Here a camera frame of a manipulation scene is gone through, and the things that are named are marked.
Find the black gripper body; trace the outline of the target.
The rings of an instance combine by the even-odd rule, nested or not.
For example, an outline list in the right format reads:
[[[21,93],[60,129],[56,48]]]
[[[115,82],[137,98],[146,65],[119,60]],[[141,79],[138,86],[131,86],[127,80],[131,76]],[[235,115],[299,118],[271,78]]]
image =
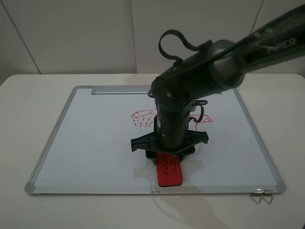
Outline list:
[[[199,143],[208,143],[209,137],[206,132],[188,129],[192,105],[187,104],[177,111],[170,111],[160,105],[157,105],[156,108],[157,115],[154,118],[153,132],[131,139],[133,152],[141,149],[181,155]]]

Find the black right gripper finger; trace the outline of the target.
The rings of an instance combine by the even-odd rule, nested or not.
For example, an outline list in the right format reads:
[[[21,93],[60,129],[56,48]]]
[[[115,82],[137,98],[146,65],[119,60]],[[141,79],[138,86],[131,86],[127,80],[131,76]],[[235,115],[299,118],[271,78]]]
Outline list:
[[[195,153],[195,147],[192,146],[184,151],[179,152],[176,156],[179,158],[180,162],[183,162],[188,156],[191,156]]]

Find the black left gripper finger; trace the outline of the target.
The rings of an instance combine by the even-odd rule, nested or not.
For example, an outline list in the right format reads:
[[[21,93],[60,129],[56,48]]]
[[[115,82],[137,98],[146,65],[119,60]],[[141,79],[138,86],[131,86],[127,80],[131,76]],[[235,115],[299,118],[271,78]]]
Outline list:
[[[145,151],[145,155],[146,155],[146,158],[150,161],[153,162],[153,164],[155,166],[157,166],[157,158],[158,158],[158,153],[157,152],[154,152],[154,151],[149,151],[149,150],[146,150]]]

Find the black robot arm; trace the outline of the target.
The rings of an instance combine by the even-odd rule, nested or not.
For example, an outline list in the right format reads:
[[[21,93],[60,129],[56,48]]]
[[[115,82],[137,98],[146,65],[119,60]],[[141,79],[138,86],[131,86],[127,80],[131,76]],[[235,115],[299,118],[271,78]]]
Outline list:
[[[305,7],[288,11],[239,42],[209,40],[193,46],[177,30],[165,34],[177,36],[193,55],[182,59],[160,49],[173,65],[148,91],[157,109],[153,132],[131,140],[132,151],[144,150],[153,162],[159,153],[184,160],[197,144],[208,142],[206,132],[188,127],[190,112],[203,107],[205,97],[239,87],[249,72],[304,56]]]

